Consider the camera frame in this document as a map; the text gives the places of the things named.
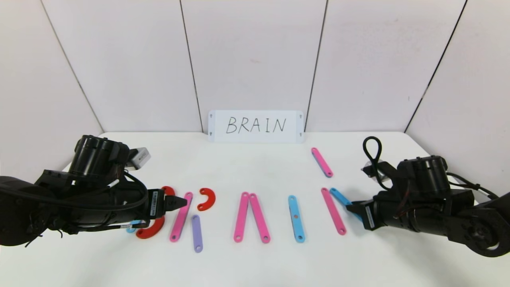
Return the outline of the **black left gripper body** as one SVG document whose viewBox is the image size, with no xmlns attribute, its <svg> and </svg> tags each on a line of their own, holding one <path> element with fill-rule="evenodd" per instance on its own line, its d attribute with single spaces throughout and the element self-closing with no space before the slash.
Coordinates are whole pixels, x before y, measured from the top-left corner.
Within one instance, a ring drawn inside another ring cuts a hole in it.
<svg viewBox="0 0 510 287">
<path fill-rule="evenodd" d="M 135 208 L 123 210 L 123 220 L 153 220 L 164 214 L 164 197 L 162 189 L 148 189 L 145 201 Z"/>
</svg>

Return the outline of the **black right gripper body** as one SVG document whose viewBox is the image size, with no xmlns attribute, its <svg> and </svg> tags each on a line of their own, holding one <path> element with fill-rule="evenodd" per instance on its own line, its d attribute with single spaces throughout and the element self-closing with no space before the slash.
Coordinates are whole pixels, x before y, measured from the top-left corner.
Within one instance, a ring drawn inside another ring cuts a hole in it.
<svg viewBox="0 0 510 287">
<path fill-rule="evenodd" d="M 361 216 L 366 230 L 374 231 L 381 227 L 408 229 L 406 216 L 394 218 L 399 201 L 396 199 L 373 198 L 361 203 Z"/>
</svg>

